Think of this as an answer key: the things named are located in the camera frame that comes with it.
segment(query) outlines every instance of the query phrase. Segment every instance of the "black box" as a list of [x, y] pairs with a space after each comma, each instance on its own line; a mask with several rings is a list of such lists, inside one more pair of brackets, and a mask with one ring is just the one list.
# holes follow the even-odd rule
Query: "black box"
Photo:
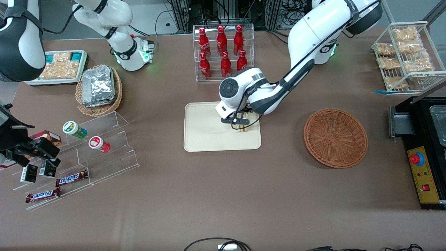
[[39, 176], [54, 178], [56, 176], [56, 168], [51, 165], [45, 165], [40, 168]]
[[36, 183], [36, 178], [37, 178], [37, 167], [33, 165], [27, 165], [26, 167], [23, 168], [20, 182]]

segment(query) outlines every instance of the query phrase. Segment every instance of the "round wicker basket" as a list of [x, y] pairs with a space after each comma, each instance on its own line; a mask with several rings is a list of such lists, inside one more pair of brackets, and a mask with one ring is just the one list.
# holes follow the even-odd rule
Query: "round wicker basket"
[[100, 117], [102, 115], [115, 111], [118, 108], [119, 104], [121, 103], [122, 84], [121, 84], [121, 79], [119, 78], [118, 73], [116, 72], [115, 69], [113, 69], [113, 77], [114, 77], [113, 80], [115, 82], [115, 94], [116, 94], [115, 102], [113, 104], [102, 105], [93, 108], [87, 108], [84, 105], [82, 105], [82, 78], [80, 78], [78, 83], [76, 84], [76, 93], [75, 93], [76, 101], [80, 104], [78, 106], [79, 111], [81, 111], [85, 115], [93, 117]]
[[314, 158], [334, 168], [356, 165], [368, 148], [367, 134], [361, 123], [337, 109], [313, 113], [305, 123], [304, 141]]

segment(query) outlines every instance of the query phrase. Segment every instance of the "red emergency stop button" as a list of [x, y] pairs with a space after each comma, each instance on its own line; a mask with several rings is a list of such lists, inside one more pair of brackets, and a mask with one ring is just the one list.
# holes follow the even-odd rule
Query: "red emergency stop button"
[[409, 161], [417, 166], [422, 166], [424, 164], [424, 156], [423, 154], [416, 152], [409, 156]]

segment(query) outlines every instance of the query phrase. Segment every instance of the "red switch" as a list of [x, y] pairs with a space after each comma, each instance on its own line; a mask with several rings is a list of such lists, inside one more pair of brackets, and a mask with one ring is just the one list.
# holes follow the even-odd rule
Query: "red switch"
[[412, 164], [414, 164], [414, 165], [416, 165], [416, 164], [418, 164], [418, 163], [421, 162], [421, 158], [420, 158], [420, 156], [419, 156], [418, 154], [412, 154], [412, 155], [409, 157], [409, 160], [410, 160], [410, 162], [411, 162]]

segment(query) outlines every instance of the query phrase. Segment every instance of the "table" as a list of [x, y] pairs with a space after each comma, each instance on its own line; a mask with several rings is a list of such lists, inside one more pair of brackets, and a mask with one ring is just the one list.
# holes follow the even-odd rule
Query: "table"
[[[161, 36], [154, 63], [124, 71], [104, 39], [45, 41], [46, 50], [82, 49], [88, 65], [108, 64], [119, 73], [124, 96], [118, 112], [130, 122], [129, 144], [139, 168], [27, 212], [25, 198], [0, 172], [2, 250], [183, 250], [207, 237], [244, 241], [255, 251], [409, 246], [444, 250], [445, 212], [420, 210], [402, 141], [388, 136], [387, 109], [406, 97], [382, 89], [370, 45], [382, 29], [354, 39], [341, 36], [325, 65], [315, 66], [261, 123], [262, 146], [253, 151], [189, 153], [183, 149], [184, 107], [218, 101], [218, 84], [194, 79], [190, 35]], [[287, 47], [256, 33], [256, 66], [271, 81], [289, 69]], [[82, 115], [74, 86], [21, 83], [13, 114], [36, 126], [33, 134], [62, 134]], [[307, 151], [303, 127], [315, 111], [338, 108], [354, 115], [369, 138], [357, 166], [335, 170]], [[221, 242], [191, 250], [216, 250]]]

